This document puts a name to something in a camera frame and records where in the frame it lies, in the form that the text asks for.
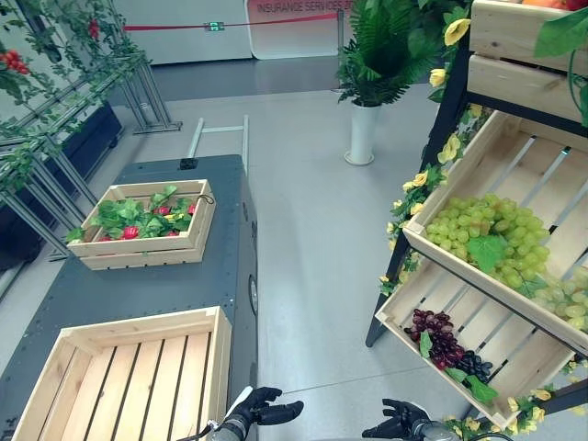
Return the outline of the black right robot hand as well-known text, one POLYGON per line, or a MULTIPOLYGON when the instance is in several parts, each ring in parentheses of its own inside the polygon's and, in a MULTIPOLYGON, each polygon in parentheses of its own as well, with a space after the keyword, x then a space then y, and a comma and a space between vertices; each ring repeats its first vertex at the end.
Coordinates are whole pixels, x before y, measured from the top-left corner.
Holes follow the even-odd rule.
POLYGON ((420 440, 420 428, 431 423, 427 412, 411 402, 384 398, 382 405, 386 420, 364 430, 363 438, 420 440))

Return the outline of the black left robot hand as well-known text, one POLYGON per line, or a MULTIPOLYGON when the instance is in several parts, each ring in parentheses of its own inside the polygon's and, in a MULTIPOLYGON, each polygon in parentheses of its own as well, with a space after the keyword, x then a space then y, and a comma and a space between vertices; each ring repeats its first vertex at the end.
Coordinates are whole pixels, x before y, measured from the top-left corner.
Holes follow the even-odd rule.
POLYGON ((253 389, 224 419, 223 425, 232 425, 244 435, 252 424, 278 425, 296 419, 304 409, 302 401, 274 404, 282 390, 273 387, 253 389))

